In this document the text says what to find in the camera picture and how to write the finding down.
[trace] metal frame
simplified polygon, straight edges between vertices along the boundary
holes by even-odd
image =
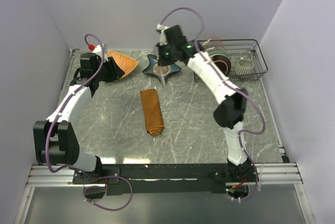
[[[75,50],[76,49],[71,50],[70,61],[66,72],[65,82],[60,93],[60,101],[63,93],[65,92],[66,81],[70,75],[70,69],[73,64],[73,53]],[[286,156],[262,78],[260,78],[260,81],[264,90],[266,103],[269,108],[271,122],[273,124],[274,131],[278,140],[280,153],[282,156]],[[315,224],[315,220],[311,212],[310,205],[303,187],[303,181],[296,163],[266,163],[266,164],[263,163],[263,164],[256,164],[256,166],[259,172],[261,185],[294,184],[297,193],[297,198],[299,200],[300,207],[305,218],[305,222],[307,224]],[[72,183],[73,176],[74,176],[73,170],[63,169],[58,173],[53,174],[49,172],[48,168],[45,165],[33,166],[31,168],[28,181],[26,184],[26,189],[24,191],[24,195],[21,204],[19,206],[19,210],[14,223],[15,224],[25,223],[31,199],[36,187],[84,187],[84,185],[73,184]]]

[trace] gray marble surface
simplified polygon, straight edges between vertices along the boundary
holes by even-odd
[[[82,111],[74,130],[80,147],[100,156],[104,163],[226,163],[225,136],[215,123],[216,100],[204,83],[194,83],[193,73],[179,63],[181,72],[167,79],[163,87],[156,77],[142,74],[150,51],[120,51],[139,61],[126,78],[100,83],[89,105]],[[65,93],[73,73],[80,66],[82,51],[76,51]],[[277,138],[260,81],[236,83],[245,87],[261,106],[267,129],[260,136],[245,134],[246,147],[260,162],[281,162]],[[164,131],[152,137],[146,132],[140,91],[157,90],[164,120]],[[261,121],[247,104],[244,126],[261,129]]]

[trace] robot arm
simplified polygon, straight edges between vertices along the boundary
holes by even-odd
[[[159,65],[169,65],[176,61],[183,61],[192,69],[208,86],[214,94],[219,106],[214,111],[214,118],[217,124],[224,129],[228,145],[228,163],[241,170],[250,167],[244,148],[244,139],[241,136],[242,146],[239,143],[238,134],[243,127],[243,114],[245,111],[246,100],[234,90],[228,88],[222,83],[222,80],[215,72],[221,73],[216,67],[210,66],[211,62],[208,54],[203,51],[198,53],[195,49],[194,41],[187,41],[182,34],[180,26],[173,27],[158,25],[158,31],[161,33],[160,42],[157,44],[159,52]],[[92,156],[80,150],[77,138],[72,125],[76,122],[82,108],[89,103],[90,98],[98,89],[99,82],[110,82],[119,79],[124,72],[116,65],[113,59],[102,58],[100,46],[96,47],[92,53],[81,55],[81,67],[76,71],[71,82],[69,92],[65,99],[50,115],[46,121],[38,121],[33,128],[36,158],[39,162],[45,163],[46,136],[53,122],[58,115],[56,126],[53,129],[52,137],[58,136],[50,142],[49,153],[52,164],[70,165],[82,171],[101,173],[102,164],[100,158]],[[98,76],[93,79],[88,86],[83,87],[77,93],[74,91],[90,78],[100,65],[101,59],[104,59],[103,68]],[[231,87],[238,89],[229,79],[221,73],[221,78]],[[60,108],[68,96],[74,95],[67,103],[63,113],[59,115]]]
[[[243,129],[246,99],[227,87],[222,80],[232,88],[239,88],[229,81],[229,78],[215,64],[209,65],[212,61],[208,53],[201,45],[198,46],[202,52],[198,53],[194,41],[186,40],[179,25],[167,27],[158,24],[157,31],[161,34],[160,42],[157,43],[158,64],[170,65],[176,61],[183,61],[204,81],[219,104],[214,111],[214,118],[217,124],[224,129],[228,146],[228,161],[235,166],[247,162],[247,156],[243,150],[245,148],[243,134],[241,134],[242,146],[238,139],[239,131]]]
[[[104,63],[96,78],[88,86],[84,86],[75,92],[85,81],[93,76],[101,64],[101,60]],[[67,95],[55,112],[47,120],[37,121],[34,124],[33,135],[36,159],[38,162],[46,163],[47,132],[50,129],[51,122],[54,122],[57,118],[56,116],[58,116],[51,135],[54,138],[49,144],[50,162],[52,164],[70,165],[82,171],[100,174],[102,170],[100,158],[80,150],[72,125],[77,121],[81,110],[90,102],[91,97],[93,97],[99,87],[99,82],[117,80],[124,75],[124,71],[118,67],[113,58],[108,59],[106,54],[102,56],[100,46],[95,47],[92,53],[82,54],[80,64],[81,67],[76,70]],[[72,96],[71,99],[67,102],[62,113],[59,113],[69,96]]]

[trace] white wall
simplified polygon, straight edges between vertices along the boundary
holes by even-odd
[[[70,48],[86,48],[83,36],[93,32],[118,49],[152,48],[157,23],[172,9],[189,6],[205,18],[203,38],[261,39],[282,0],[43,0]],[[199,30],[194,15],[175,14],[192,39]]]
[[[32,126],[56,107],[69,50],[40,0],[0,7],[0,222],[13,223],[36,163]]]
[[[283,0],[261,45],[284,147],[317,223],[334,223],[335,0]]]

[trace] folded brown towel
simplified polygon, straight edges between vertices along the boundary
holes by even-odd
[[[145,89],[140,94],[147,132],[152,136],[159,135],[163,131],[164,123],[157,91]]]

